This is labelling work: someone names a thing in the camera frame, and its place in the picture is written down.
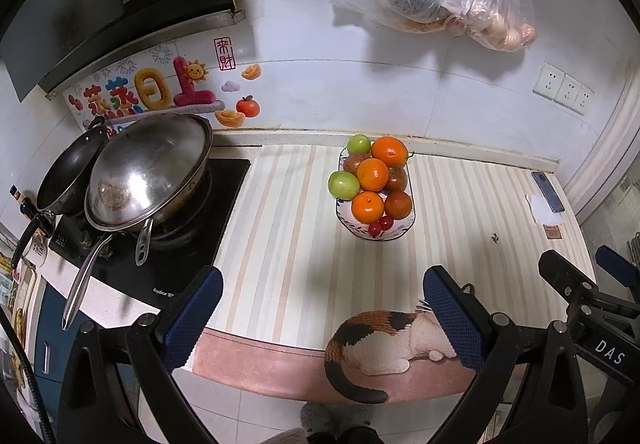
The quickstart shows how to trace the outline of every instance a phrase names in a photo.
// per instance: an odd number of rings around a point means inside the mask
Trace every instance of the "striped mat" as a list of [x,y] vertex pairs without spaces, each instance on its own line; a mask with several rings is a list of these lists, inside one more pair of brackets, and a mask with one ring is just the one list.
[[555,249],[593,277],[580,228],[553,175],[567,207],[562,240],[547,240],[532,220],[526,195],[540,191],[530,170],[415,155],[408,163],[413,228],[399,240],[371,242],[356,238],[335,216],[326,182],[340,151],[262,148],[215,261],[225,293],[207,327],[322,350],[351,315],[412,311],[424,271],[436,264],[458,284],[475,284],[489,312],[546,327],[566,315],[563,300],[538,275],[540,254]]

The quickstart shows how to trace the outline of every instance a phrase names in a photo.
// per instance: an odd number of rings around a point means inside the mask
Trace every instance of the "person's foot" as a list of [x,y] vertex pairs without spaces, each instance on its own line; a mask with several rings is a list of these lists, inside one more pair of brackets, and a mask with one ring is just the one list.
[[322,404],[306,403],[300,410],[300,423],[307,435],[329,433],[335,436],[335,426],[331,414]]
[[358,426],[371,426],[373,407],[369,404],[343,404],[338,408],[338,435]]

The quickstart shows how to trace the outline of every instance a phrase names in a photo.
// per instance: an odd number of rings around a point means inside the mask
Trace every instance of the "gray phone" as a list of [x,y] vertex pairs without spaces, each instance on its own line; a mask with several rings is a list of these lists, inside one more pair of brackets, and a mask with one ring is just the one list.
[[542,194],[544,195],[551,210],[555,213],[564,211],[562,201],[560,200],[558,193],[556,193],[552,183],[549,182],[548,178],[546,178],[546,175],[541,171],[532,171],[531,174],[533,175],[533,180],[538,184],[540,191],[542,191]]

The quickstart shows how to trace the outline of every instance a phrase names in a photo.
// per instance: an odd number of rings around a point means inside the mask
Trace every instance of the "electrical outlet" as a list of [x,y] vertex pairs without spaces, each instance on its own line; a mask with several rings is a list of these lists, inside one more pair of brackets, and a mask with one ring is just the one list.
[[569,74],[565,75],[554,101],[571,108],[578,97],[581,87],[580,81],[576,81]]
[[560,69],[557,69],[549,63],[542,63],[533,91],[553,101],[558,90],[560,90],[563,78],[564,72]]
[[593,98],[594,91],[585,86],[580,87],[578,91],[578,97],[575,98],[574,104],[571,108],[583,116],[587,111],[587,104]]

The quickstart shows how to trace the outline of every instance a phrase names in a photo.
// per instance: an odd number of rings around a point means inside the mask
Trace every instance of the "bowl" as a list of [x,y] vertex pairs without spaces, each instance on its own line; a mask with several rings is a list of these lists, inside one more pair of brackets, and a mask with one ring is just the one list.
[[[349,156],[347,149],[345,148],[340,152],[340,161],[338,163],[338,170],[343,170],[344,160]],[[404,190],[411,197],[412,209],[411,213],[402,220],[395,220],[391,229],[382,231],[375,238],[369,234],[369,226],[367,224],[361,224],[357,221],[351,213],[351,201],[336,199],[335,201],[335,215],[340,220],[340,223],[344,225],[351,233],[355,234],[358,238],[363,240],[372,240],[374,242],[388,242],[389,240],[397,240],[401,236],[411,229],[415,222],[415,202],[414,194],[411,190],[411,175],[409,174],[408,165],[404,165],[404,171],[406,172],[407,186]],[[386,194],[383,192],[378,193],[383,199],[386,199]]]

